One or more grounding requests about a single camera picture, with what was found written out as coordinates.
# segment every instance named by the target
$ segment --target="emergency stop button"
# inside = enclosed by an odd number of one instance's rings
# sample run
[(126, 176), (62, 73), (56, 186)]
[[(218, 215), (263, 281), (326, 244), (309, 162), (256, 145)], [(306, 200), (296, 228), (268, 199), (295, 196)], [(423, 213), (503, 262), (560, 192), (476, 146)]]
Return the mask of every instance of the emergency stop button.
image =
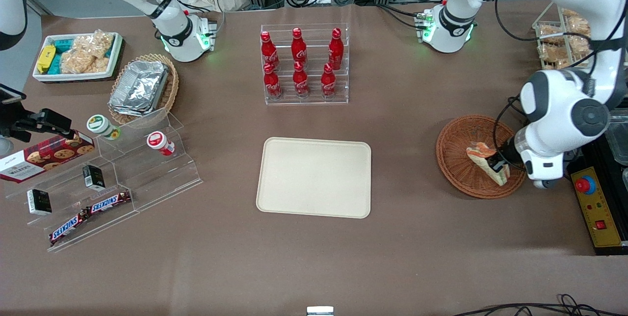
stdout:
[(582, 192), (585, 195), (592, 195), (595, 192), (595, 181), (588, 175), (576, 180), (574, 185), (576, 186), (576, 191)]
[(604, 220), (595, 220), (595, 228), (597, 230), (604, 230), (606, 229), (606, 223)]

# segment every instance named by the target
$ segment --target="clear acrylic display stand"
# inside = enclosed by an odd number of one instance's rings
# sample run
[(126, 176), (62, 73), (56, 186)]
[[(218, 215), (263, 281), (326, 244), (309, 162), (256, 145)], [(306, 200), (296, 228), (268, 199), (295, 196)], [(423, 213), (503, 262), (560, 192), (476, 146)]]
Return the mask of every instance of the clear acrylic display stand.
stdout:
[[(292, 29), (299, 27), (303, 35), (303, 41), (308, 50), (308, 85), (310, 96), (299, 99), (294, 90), (292, 74), (294, 73), (294, 60), (292, 59)], [(342, 30), (341, 40), (345, 45), (342, 64), (336, 75), (336, 96), (326, 101), (321, 93), (320, 79), (323, 75), (323, 66), (329, 61), (329, 42), (332, 40), (332, 30), (339, 27)], [(275, 72), (279, 77), (283, 97), (276, 101), (269, 98), (264, 86), (264, 57), (261, 57), (261, 83), (264, 89), (266, 105), (321, 105), (321, 104), (346, 104), (349, 102), (349, 25), (348, 23), (329, 23), (312, 25), (262, 25), (261, 31), (271, 34), (271, 40), (277, 47), (280, 66)]]
[[(69, 235), (49, 248), (61, 249), (112, 227), (145, 211), (159, 202), (201, 184), (195, 162), (185, 152), (180, 135), (183, 126), (166, 110), (158, 110), (120, 126), (116, 141), (96, 137), (97, 150), (31, 178), (21, 184), (3, 182), (7, 199), (22, 204), (25, 223), (41, 230), (41, 244), (49, 234), (74, 217), (86, 206), (92, 206), (128, 189), (131, 201), (88, 218)], [(163, 132), (175, 144), (175, 152), (166, 157), (146, 145), (153, 131)], [(85, 186), (83, 167), (92, 165), (103, 171), (106, 189), (96, 192)], [(49, 194), (52, 213), (39, 216), (28, 211), (26, 193), (40, 189)]]

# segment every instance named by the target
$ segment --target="beige tray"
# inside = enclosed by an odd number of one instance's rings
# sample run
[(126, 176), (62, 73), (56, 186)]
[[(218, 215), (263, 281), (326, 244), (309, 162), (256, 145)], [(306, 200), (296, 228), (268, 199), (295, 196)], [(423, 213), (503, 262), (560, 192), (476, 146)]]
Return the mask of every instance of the beige tray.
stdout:
[(370, 146), (364, 142), (271, 137), (264, 144), (261, 211), (366, 218)]

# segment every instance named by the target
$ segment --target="table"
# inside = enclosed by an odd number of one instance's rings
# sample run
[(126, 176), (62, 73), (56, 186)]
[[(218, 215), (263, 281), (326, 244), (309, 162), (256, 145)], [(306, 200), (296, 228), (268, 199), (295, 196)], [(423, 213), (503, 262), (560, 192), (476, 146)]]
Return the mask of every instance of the table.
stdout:
[[(517, 1), (500, 10), (524, 35), (545, 5)], [(349, 104), (267, 107), (260, 24), (318, 21), (350, 23)], [(0, 314), (302, 315), (308, 305), (333, 305), (339, 316), (445, 316), (555, 302), (557, 293), (628, 312), (628, 260), (592, 256), (567, 180), (475, 200), (440, 173), (441, 128), (460, 115), (496, 115), (540, 66), (536, 45), (506, 36), (488, 5), (477, 21), (464, 49), (440, 54), (375, 7), (229, 14), (215, 52), (176, 65), (172, 111), (204, 184), (58, 254), (14, 218), (23, 206), (2, 201)], [(44, 36), (96, 28), (124, 36), (124, 63), (164, 53), (146, 17), (43, 19)], [(106, 113), (110, 87), (29, 79), (25, 106), (53, 108), (84, 130), (90, 115)], [(511, 113), (504, 120), (521, 126)], [(272, 136), (367, 142), (370, 216), (258, 211), (262, 146)]]

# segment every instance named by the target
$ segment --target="round wicker basket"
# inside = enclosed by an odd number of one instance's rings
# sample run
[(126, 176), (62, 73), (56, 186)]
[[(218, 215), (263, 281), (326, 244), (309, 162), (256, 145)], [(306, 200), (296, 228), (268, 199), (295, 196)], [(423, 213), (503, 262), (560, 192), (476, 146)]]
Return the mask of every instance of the round wicker basket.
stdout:
[[(162, 62), (164, 65), (168, 65), (169, 72), (166, 79), (166, 86), (164, 87), (163, 93), (161, 93), (161, 99), (159, 100), (159, 105), (157, 106), (157, 109), (166, 108), (167, 111), (170, 111), (172, 105), (174, 105), (175, 103), (177, 90), (179, 90), (179, 75), (177, 74), (177, 69), (175, 68), (175, 65), (173, 65), (172, 61), (170, 61), (167, 57), (153, 53), (137, 57), (133, 61), (159, 61)], [(112, 94), (114, 93), (114, 91), (116, 91), (116, 88), (120, 83), (120, 78), (122, 77), (122, 74), (124, 74), (124, 71), (128, 68), (131, 62), (127, 63), (127, 65), (124, 66), (120, 73), (118, 73), (116, 82), (114, 83), (113, 89), (111, 90)], [(109, 108), (109, 113), (111, 114), (111, 117), (121, 125), (133, 121), (134, 119), (138, 119), (137, 116), (123, 115), (121, 113), (117, 113), (112, 108)]]
[[(467, 157), (471, 142), (485, 142), (493, 147), (495, 119), (482, 115), (467, 115), (449, 122), (438, 135), (436, 156), (438, 166), (453, 186), (467, 195), (493, 199), (511, 195), (525, 181), (525, 172), (511, 168), (511, 177), (504, 186), (499, 186), (487, 173)], [(514, 135), (503, 123), (497, 126), (497, 142), (501, 143)]]

